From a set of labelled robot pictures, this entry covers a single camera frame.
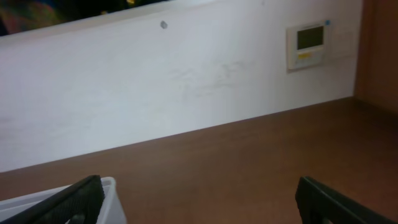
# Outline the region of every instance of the white wall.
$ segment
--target white wall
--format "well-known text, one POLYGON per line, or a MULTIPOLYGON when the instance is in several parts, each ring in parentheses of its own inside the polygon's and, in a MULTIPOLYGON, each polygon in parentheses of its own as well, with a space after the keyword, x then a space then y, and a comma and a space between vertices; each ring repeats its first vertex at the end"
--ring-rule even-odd
POLYGON ((0 171, 351 96, 356 56, 288 75, 285 28, 331 19, 357 34, 361 6, 214 0, 4 37, 0 171))

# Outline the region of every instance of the white bin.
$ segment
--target white bin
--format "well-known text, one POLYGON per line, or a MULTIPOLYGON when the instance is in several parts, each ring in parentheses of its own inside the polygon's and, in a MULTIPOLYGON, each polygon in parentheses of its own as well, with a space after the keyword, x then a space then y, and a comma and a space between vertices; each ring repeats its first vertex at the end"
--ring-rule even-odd
MULTIPOLYGON (((104 177, 101 181, 105 199, 98 216, 97 224, 126 224, 126 216, 116 193, 116 181, 112 177, 104 177)), ((55 195, 67 187, 69 186, 45 190, 0 202, 0 222, 23 212, 27 208, 55 195)))

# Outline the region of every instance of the wooden floor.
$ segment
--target wooden floor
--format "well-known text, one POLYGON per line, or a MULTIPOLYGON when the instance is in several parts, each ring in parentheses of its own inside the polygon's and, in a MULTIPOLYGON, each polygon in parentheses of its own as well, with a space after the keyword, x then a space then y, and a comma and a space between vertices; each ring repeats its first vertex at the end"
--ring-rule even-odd
POLYGON ((310 175, 398 221, 398 124, 343 99, 0 174, 0 200, 112 176, 129 223, 300 223, 310 175))

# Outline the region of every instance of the dark display screen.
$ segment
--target dark display screen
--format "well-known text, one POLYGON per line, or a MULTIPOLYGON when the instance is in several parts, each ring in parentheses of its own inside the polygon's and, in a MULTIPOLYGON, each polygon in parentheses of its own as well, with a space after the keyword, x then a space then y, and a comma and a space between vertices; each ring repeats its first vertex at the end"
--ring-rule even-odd
POLYGON ((323 45, 323 26, 301 30, 297 34, 297 50, 323 45))

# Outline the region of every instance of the wall control panel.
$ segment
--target wall control panel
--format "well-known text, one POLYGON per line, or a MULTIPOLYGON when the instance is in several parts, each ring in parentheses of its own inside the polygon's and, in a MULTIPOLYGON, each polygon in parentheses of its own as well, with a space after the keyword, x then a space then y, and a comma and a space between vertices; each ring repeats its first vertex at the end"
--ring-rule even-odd
POLYGON ((316 22, 287 30, 288 70, 321 64, 328 48, 330 21, 316 22))

